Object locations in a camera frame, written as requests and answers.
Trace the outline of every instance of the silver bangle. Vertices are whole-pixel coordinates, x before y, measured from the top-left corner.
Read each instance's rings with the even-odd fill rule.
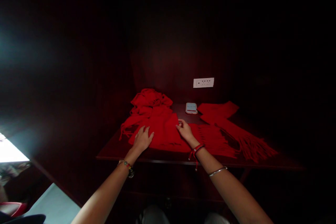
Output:
[[[219,170],[214,171],[213,173],[210,173],[210,174],[209,174],[209,177],[215,175],[216,173],[218,173],[218,172],[220,172],[220,171],[222,171],[222,170],[227,170],[227,169],[228,169],[228,168],[227,168],[226,166],[223,166],[223,168],[220,168]]]

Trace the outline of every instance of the smartphone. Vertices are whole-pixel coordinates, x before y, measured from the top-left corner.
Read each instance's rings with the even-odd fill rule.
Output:
[[[196,103],[187,103],[185,105],[185,112],[187,114],[197,114],[197,105]]]

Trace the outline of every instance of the white electrical socket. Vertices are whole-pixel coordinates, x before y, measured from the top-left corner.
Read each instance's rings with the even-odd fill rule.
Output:
[[[215,78],[194,79],[194,88],[212,88]]]

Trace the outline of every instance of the pants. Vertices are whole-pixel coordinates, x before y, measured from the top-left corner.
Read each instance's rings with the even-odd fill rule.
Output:
[[[165,213],[156,205],[147,207],[143,212],[143,216],[140,216],[136,224],[169,224]],[[204,224],[230,224],[230,222],[217,213],[209,213]]]

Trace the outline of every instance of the bracelet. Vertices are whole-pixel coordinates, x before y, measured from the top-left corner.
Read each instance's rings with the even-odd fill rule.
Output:
[[[128,177],[133,178],[134,170],[133,170],[132,166],[127,161],[125,161],[123,159],[119,160],[119,163],[117,164],[117,166],[120,165],[121,163],[124,163],[124,165],[126,165],[126,167],[128,168]]]
[[[195,169],[195,171],[197,171],[197,167],[198,167],[198,160],[197,160],[197,158],[196,158],[196,153],[197,153],[201,148],[203,148],[203,147],[205,147],[205,144],[199,144],[199,145],[197,145],[197,146],[190,152],[190,154],[189,154],[189,158],[188,158],[188,160],[190,160],[191,155],[193,155],[194,158],[196,159],[196,169]]]
[[[218,173],[218,172],[220,172],[220,171],[222,171],[222,170],[227,170],[227,169],[228,169],[228,168],[227,168],[226,166],[223,166],[223,168],[220,168],[219,170],[214,171],[213,173],[210,173],[210,174],[209,174],[209,177],[215,175],[216,173]]]

